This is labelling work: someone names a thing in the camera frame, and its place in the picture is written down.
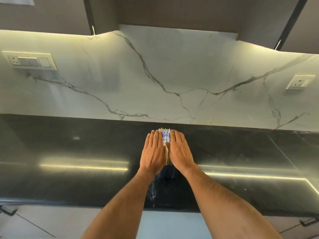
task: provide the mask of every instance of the kitchen counter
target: kitchen counter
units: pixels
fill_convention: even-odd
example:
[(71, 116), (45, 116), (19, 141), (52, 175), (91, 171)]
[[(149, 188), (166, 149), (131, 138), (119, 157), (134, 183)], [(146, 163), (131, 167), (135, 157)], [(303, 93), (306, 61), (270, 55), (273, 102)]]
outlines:
[[(183, 132), (202, 170), (263, 215), (319, 215), (316, 132), (12, 114), (0, 115), (0, 204), (103, 207), (161, 127)], [(181, 174), (156, 178), (144, 208), (199, 212)]]

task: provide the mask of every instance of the person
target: person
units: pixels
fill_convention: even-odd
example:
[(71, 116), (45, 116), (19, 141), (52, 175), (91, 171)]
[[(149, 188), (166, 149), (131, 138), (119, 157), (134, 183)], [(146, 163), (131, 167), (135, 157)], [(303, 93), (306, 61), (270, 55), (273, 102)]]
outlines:
[[(194, 163), (183, 133), (171, 130), (170, 159), (189, 182), (213, 239), (282, 239), (248, 202), (218, 184)], [(134, 239), (149, 184), (165, 165), (162, 133), (146, 137), (140, 168), (132, 180), (101, 210), (82, 239)]]

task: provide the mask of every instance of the wall switch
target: wall switch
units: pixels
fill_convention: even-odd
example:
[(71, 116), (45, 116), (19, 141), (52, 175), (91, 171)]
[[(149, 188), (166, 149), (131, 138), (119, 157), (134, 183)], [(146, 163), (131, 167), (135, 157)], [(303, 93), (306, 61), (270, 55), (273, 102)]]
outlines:
[(8, 56), (8, 59), (13, 65), (21, 65), (17, 56)]
[(303, 90), (316, 76), (295, 75), (286, 89)]
[(49, 53), (23, 53), (2, 51), (3, 56), (12, 68), (57, 70)]

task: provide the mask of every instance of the white switch plate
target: white switch plate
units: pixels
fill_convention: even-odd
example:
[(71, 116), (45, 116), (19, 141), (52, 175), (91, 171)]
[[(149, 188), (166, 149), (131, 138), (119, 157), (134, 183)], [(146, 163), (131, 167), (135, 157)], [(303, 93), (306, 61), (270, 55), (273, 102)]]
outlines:
[[(53, 58), (49, 53), (24, 53), (24, 52), (8, 52), (2, 51), (3, 56), (10, 64), (12, 68), (16, 69), (42, 69), (42, 70), (57, 70)], [(9, 56), (11, 57), (27, 57), (27, 58), (47, 58), (51, 67), (42, 67), (42, 66), (23, 66), (23, 65), (13, 65), (12, 61), (10, 61)]]
[(287, 90), (303, 90), (316, 76), (295, 75), (287, 86)]

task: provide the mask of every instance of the person's right hand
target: person's right hand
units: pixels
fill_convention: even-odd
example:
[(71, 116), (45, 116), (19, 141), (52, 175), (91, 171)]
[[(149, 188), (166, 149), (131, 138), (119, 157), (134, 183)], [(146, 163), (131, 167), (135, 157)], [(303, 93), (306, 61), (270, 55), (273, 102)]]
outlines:
[(182, 174), (183, 172), (195, 165), (192, 153), (183, 133), (171, 130), (171, 144), (166, 143), (169, 148), (170, 159)]

